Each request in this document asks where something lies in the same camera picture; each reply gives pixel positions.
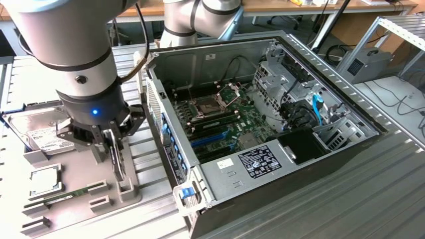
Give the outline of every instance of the metal workbench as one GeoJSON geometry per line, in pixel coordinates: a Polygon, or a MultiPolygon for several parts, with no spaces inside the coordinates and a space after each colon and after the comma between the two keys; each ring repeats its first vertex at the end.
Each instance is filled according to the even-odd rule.
{"type": "MultiPolygon", "coordinates": [[[[133,66],[136,50],[141,50],[140,46],[126,46],[113,50],[120,75],[124,75],[133,66]]],[[[34,64],[36,61],[26,57],[16,57],[14,63],[8,64],[5,77],[12,79],[13,84],[14,80],[24,80],[18,75],[34,64]]],[[[124,87],[125,99],[136,102],[134,80],[124,87]]],[[[13,92],[9,92],[8,96],[13,99],[13,92]]],[[[425,237],[425,153],[401,130],[390,122],[387,124],[389,135],[357,155],[335,173],[257,209],[204,238],[414,239],[425,237]]],[[[1,135],[0,148],[5,150],[0,151],[0,161],[4,160],[4,165],[0,166],[0,178],[2,173],[5,176],[0,181],[0,192],[13,180],[8,179],[12,172],[5,171],[16,169],[16,162],[24,161],[20,156],[22,145],[6,130],[1,135]]],[[[42,239],[188,238],[188,229],[177,212],[164,166],[146,124],[130,137],[130,150],[141,185],[141,202],[72,225],[42,236],[42,239]]],[[[14,220],[12,214],[20,214],[20,211],[8,205],[13,198],[6,193],[0,194],[2,194],[1,216],[8,214],[10,215],[8,220],[14,220]]],[[[4,238],[25,238],[17,231],[16,226],[4,227],[0,237],[6,234],[8,237],[4,238]]]]}

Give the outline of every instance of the wooden table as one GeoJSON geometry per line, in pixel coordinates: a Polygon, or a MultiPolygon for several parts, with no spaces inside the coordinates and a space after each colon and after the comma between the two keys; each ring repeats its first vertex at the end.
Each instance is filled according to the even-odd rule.
{"type": "MultiPolygon", "coordinates": [[[[327,5],[323,11],[323,7],[317,7],[315,5],[311,6],[297,6],[292,2],[286,0],[244,0],[244,16],[253,16],[252,24],[257,23],[260,16],[274,16],[274,15],[313,15],[321,14],[322,12],[327,14],[327,19],[323,22],[323,27],[318,32],[318,36],[313,43],[313,47],[317,46],[329,26],[330,22],[335,17],[337,11],[341,8],[343,0],[338,0],[335,5],[327,5]]],[[[405,15],[410,12],[413,7],[417,6],[414,2],[410,0],[402,0],[403,11],[399,12],[401,15],[405,15]]],[[[351,0],[347,7],[345,8],[343,13],[359,13],[359,12],[378,12],[379,15],[382,12],[391,12],[394,11],[394,7],[391,5],[385,6],[370,6],[365,4],[361,0],[351,0]]],[[[164,20],[164,3],[162,0],[146,0],[146,2],[141,5],[141,12],[144,15],[144,19],[148,22],[148,29],[152,29],[150,21],[162,21],[164,20]]],[[[17,44],[17,36],[13,32],[14,25],[10,21],[9,14],[5,9],[2,9],[0,13],[0,29],[5,32],[5,37],[9,41],[9,44],[16,52],[17,55],[22,55],[24,52],[18,47],[17,44]]],[[[117,22],[137,22],[138,17],[136,13],[136,9],[132,7],[129,8],[118,17],[117,22]]],[[[357,37],[361,38],[363,32],[355,30],[357,37]]]]}

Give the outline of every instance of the warning label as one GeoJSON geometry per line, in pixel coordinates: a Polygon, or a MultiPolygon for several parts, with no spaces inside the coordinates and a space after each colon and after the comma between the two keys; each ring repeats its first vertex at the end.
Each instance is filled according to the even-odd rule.
{"type": "Polygon", "coordinates": [[[252,178],[261,177],[281,168],[281,165],[266,145],[240,154],[238,158],[252,178]]]}
{"type": "Polygon", "coordinates": [[[37,129],[28,134],[42,152],[50,152],[73,145],[72,142],[56,137],[56,127],[37,129]]]}

